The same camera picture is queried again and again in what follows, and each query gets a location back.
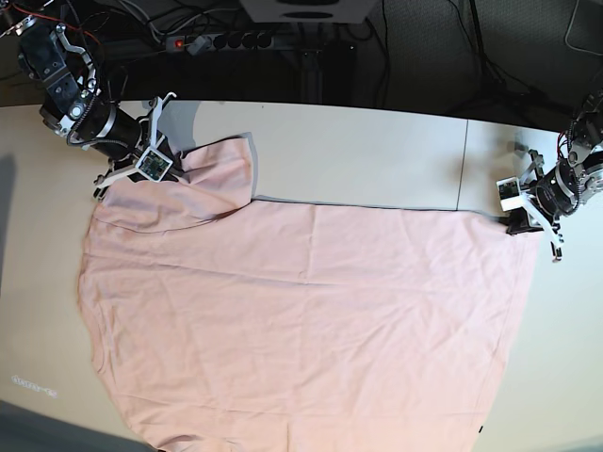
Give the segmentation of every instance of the white table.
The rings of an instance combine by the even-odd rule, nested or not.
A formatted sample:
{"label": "white table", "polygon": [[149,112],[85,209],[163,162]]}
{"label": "white table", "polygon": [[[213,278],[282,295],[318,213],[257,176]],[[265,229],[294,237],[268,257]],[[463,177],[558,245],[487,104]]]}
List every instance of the white table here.
{"label": "white table", "polygon": [[[123,108],[134,116],[143,111],[141,103]],[[525,165],[513,155],[515,142],[538,149],[549,167],[555,160],[553,133],[397,112],[173,102],[160,125],[180,149],[251,132],[259,160],[255,195],[303,202],[500,215],[495,181]],[[10,199],[0,400],[136,439],[92,370],[76,308],[92,181],[105,172],[105,159],[68,148],[34,106],[0,108],[0,135],[0,232]],[[602,206],[603,197],[594,199],[563,221],[562,264],[550,263],[543,240],[519,338],[476,452],[557,452],[603,435],[603,296],[596,285]],[[17,386],[13,375],[58,397]]]}

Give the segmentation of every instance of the pink t-shirt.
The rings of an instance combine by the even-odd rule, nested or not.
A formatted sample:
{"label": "pink t-shirt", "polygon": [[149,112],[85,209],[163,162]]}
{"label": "pink t-shirt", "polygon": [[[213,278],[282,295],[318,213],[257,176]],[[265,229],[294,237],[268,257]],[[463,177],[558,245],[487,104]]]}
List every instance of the pink t-shirt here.
{"label": "pink t-shirt", "polygon": [[121,181],[79,283],[124,421],[170,452],[468,452],[538,234],[465,212],[251,201],[247,139]]}

